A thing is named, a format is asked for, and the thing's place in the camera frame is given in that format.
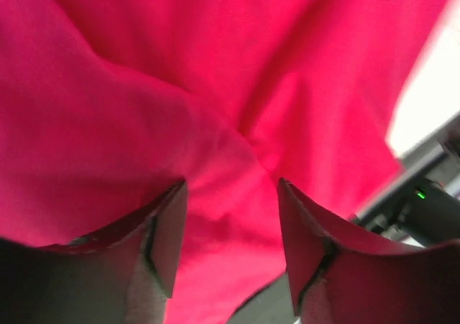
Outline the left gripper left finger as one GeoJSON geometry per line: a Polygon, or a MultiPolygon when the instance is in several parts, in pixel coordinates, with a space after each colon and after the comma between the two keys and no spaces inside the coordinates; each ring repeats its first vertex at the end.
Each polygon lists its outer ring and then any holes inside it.
{"type": "Polygon", "coordinates": [[[3,323],[163,323],[183,242],[188,186],[68,245],[1,241],[3,323]]]}

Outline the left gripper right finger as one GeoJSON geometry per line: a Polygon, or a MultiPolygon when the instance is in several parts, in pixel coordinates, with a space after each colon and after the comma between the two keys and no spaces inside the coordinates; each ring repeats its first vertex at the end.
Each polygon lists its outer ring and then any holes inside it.
{"type": "Polygon", "coordinates": [[[417,248],[372,233],[281,179],[280,225],[302,323],[457,323],[459,241],[417,248]]]}

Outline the magenta t-shirt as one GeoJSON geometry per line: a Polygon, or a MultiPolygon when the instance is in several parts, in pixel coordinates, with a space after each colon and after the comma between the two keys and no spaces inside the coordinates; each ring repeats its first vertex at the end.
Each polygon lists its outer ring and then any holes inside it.
{"type": "Polygon", "coordinates": [[[223,323],[284,269],[275,185],[340,216],[448,0],[1,0],[1,236],[68,244],[179,178],[168,323],[223,323]]]}

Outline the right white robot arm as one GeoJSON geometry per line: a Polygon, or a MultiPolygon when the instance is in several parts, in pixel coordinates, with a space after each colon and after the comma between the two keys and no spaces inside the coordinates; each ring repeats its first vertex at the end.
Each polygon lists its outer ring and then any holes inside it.
{"type": "Polygon", "coordinates": [[[422,246],[459,237],[459,119],[438,128],[402,159],[405,169],[353,222],[422,246]]]}

